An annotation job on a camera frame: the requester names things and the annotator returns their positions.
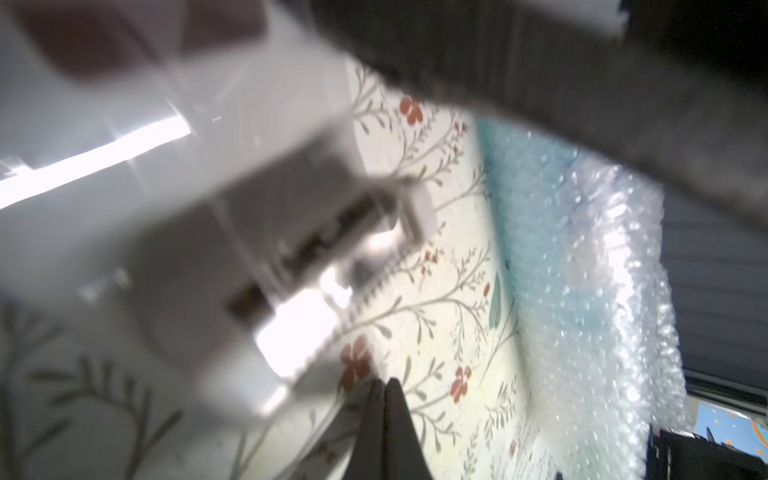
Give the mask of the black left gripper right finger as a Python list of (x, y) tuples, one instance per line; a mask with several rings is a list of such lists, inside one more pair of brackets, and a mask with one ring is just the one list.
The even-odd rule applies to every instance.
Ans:
[(384, 401), (384, 478), (389, 480), (432, 480), (402, 385), (391, 378)]

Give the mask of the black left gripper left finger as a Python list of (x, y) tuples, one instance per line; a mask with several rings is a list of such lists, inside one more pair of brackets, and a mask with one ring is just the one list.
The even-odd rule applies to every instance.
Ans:
[(343, 480), (384, 478), (384, 407), (385, 384), (382, 380), (374, 380)]

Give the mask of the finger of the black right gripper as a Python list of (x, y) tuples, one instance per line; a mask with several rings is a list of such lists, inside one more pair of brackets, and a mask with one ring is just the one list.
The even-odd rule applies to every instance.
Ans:
[(418, 97), (519, 120), (767, 226), (767, 5), (625, 1), (623, 35), (532, 1), (291, 1)]

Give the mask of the clear bubble wrap sheet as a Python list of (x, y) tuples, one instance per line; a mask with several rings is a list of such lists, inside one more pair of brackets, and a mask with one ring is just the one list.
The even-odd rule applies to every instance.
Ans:
[(524, 127), (477, 136), (548, 450), (567, 479), (641, 479), (652, 428), (689, 424), (663, 188)]

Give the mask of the clear tape dispenser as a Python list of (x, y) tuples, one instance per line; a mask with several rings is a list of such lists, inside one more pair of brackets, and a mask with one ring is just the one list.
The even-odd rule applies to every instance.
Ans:
[(5, 1), (1, 288), (263, 422), (437, 220), (309, 1)]

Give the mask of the blue glass bottle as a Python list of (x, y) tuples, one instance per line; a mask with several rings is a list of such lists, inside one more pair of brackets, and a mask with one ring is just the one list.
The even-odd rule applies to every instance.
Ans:
[(478, 139), (530, 370), (545, 378), (599, 370), (612, 293), (600, 200), (613, 164), (501, 121), (479, 120)]

